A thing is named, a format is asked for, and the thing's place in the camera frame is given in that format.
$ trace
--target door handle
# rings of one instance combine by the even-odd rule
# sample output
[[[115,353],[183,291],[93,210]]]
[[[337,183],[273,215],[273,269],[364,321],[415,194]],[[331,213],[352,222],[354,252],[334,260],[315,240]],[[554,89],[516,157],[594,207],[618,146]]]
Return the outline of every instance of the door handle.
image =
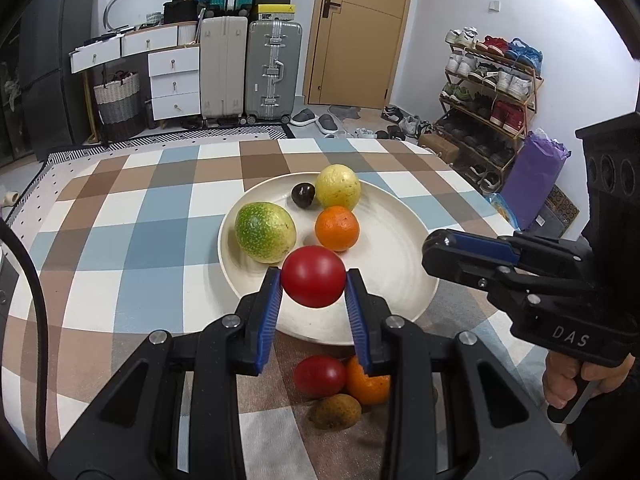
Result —
[[[341,7],[342,4],[336,4],[335,2],[332,2],[331,0],[324,0],[324,6],[322,6],[322,17],[323,18],[328,18],[329,17],[329,8],[330,7]]]

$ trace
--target refrigerator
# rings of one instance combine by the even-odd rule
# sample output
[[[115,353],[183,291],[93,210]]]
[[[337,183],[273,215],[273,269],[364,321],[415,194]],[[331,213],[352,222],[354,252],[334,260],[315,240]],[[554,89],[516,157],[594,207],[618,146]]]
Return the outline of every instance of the refrigerator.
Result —
[[[89,135],[82,74],[69,53],[91,38],[94,0],[32,0],[20,19],[18,72],[24,118],[38,160]]]

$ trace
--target gray suitcase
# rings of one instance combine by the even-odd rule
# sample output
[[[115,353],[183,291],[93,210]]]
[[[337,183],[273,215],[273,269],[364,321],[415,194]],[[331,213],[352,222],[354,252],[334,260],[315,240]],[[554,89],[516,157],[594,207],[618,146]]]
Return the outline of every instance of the gray suitcase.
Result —
[[[200,109],[204,118],[239,117],[244,108],[247,19],[205,18],[200,30]]]
[[[249,124],[256,118],[289,122],[301,43],[302,27],[298,23],[263,20],[249,25],[244,86]]]

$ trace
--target table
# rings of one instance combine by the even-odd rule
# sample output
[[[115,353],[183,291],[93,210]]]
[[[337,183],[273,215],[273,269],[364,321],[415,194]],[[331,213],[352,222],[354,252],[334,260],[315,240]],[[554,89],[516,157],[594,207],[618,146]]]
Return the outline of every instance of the table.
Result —
[[[219,141],[105,153],[102,158],[64,162],[50,170],[53,176],[47,175],[59,179],[67,174],[68,179],[49,213],[43,214],[30,245],[50,323],[50,451],[152,330],[196,332],[235,310],[238,300],[218,262],[217,234],[225,213],[259,182],[345,164],[362,180],[396,195],[429,230],[449,227],[489,236],[513,231],[461,176],[437,156],[407,142],[238,142],[232,137]],[[445,336],[473,330],[542,402],[546,351],[514,339],[509,319],[487,302],[484,293],[440,282],[417,323]],[[31,450],[34,348],[33,307],[20,276],[5,335],[2,395],[10,424]],[[353,349],[323,347],[277,333],[264,373],[259,378],[238,377],[249,478],[377,477],[386,406],[367,408],[358,424],[341,432],[315,430],[306,420],[310,403],[294,389],[292,368],[320,352],[347,357]],[[181,468],[187,461],[190,387],[188,378],[180,422]],[[441,405],[436,408],[439,466],[445,468],[444,415]]]

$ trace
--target purple bag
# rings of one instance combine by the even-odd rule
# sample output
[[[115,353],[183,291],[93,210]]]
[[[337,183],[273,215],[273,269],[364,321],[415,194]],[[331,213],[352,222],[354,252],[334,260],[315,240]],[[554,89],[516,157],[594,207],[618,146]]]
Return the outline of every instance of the purple bag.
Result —
[[[540,128],[524,140],[500,195],[522,230],[535,220],[571,152]]]

